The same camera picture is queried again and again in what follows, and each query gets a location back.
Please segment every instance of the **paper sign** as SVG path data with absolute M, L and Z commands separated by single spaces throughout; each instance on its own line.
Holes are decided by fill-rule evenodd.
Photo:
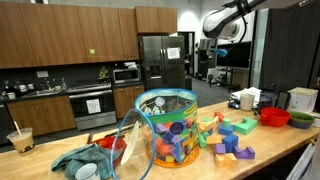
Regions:
M 168 59 L 179 59 L 180 48 L 167 48 Z
M 87 100 L 89 114 L 101 112 L 99 99 Z

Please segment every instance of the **wooden countertop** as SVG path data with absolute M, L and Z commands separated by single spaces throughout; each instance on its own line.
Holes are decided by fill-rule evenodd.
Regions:
M 15 150 L 0 153 L 0 179 L 66 179 L 64 171 L 51 172 L 51 164 L 62 154 L 87 144 L 89 134 L 36 145 L 34 152 L 20 156 Z
M 259 120 L 259 116 L 255 117 L 252 111 L 245 112 L 228 108 L 227 102 L 199 108 L 197 118 L 203 119 L 206 116 L 213 118 L 213 113 L 216 111 L 230 118 L 232 122 L 241 121 L 243 117 L 252 117 Z M 95 134 L 92 139 L 102 138 L 114 131 Z M 289 125 L 276 128 L 258 124 L 248 135 L 234 132 L 239 136 L 239 147 L 241 149 L 251 146 L 256 152 L 254 160 L 237 160 L 237 165 L 234 168 L 218 168 L 214 163 L 212 147 L 208 146 L 206 149 L 201 149 L 199 157 L 186 167 L 170 169 L 153 165 L 146 179 L 243 179 L 308 143 L 318 133 L 319 128 L 314 127 L 303 130 Z M 148 163 L 149 160 L 145 155 L 142 138 L 140 138 L 131 158 L 126 164 L 118 165 L 116 172 L 121 180 L 139 179 Z

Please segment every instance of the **green cloth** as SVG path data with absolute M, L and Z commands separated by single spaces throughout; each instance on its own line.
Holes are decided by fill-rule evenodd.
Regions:
M 117 159 L 121 153 L 122 151 L 115 151 L 113 159 Z M 97 144 L 88 144 L 61 155 L 52 163 L 51 171 L 55 172 L 65 168 L 65 176 L 74 178 L 78 169 L 83 165 L 95 163 L 98 166 L 101 179 L 106 179 L 111 176 L 110 155 L 111 150 Z

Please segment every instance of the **iced coffee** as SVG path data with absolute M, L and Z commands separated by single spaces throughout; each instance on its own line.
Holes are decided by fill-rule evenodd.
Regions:
M 20 129 L 20 132 L 21 134 L 18 131 L 14 131 L 7 138 L 12 142 L 20 155 L 30 154 L 34 148 L 32 128 L 23 128 Z

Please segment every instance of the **straw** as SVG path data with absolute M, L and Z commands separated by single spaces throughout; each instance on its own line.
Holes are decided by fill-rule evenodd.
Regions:
M 19 126 L 17 124 L 17 121 L 14 121 L 14 125 L 16 126 L 17 131 L 18 131 L 19 135 L 21 136 L 21 132 L 20 132 Z

